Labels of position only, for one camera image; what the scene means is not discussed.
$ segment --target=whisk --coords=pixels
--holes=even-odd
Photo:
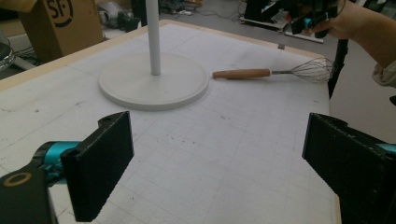
[[[237,69],[213,72],[213,78],[246,79],[254,77],[269,77],[271,75],[292,74],[304,80],[320,83],[327,82],[332,77],[335,64],[326,58],[316,58],[300,64],[290,70],[271,71],[268,68],[261,69]]]

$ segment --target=white stand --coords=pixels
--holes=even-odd
[[[105,66],[99,76],[100,89],[110,101],[136,110],[191,104],[206,92],[209,75],[186,57],[160,53],[158,2],[146,0],[146,8],[149,54],[133,54]]]

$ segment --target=white round base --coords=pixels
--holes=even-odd
[[[191,104],[207,90],[209,75],[189,58],[161,53],[161,74],[150,72],[149,53],[126,56],[106,65],[99,76],[103,95],[131,109],[170,110]]]

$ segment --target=person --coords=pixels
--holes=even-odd
[[[309,33],[329,29],[339,39],[351,39],[377,62],[373,79],[382,86],[396,88],[396,21],[356,5],[338,1],[338,16],[320,22]]]

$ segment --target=cardboard box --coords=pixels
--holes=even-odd
[[[94,0],[0,0],[19,12],[37,58],[46,63],[104,40]]]

